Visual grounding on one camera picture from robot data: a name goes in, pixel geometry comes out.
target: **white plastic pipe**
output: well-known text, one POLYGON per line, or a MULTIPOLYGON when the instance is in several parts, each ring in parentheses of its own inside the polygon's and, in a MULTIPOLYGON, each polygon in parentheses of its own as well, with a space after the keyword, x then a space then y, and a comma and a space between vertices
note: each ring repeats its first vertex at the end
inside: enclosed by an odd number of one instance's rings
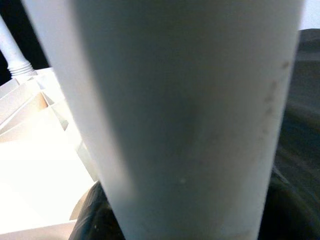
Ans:
POLYGON ((8 64, 11 77, 35 75, 30 62, 24 57, 6 23, 0 16, 0 50, 8 64))
POLYGON ((24 3, 125 238, 255 240, 302 1, 24 3))

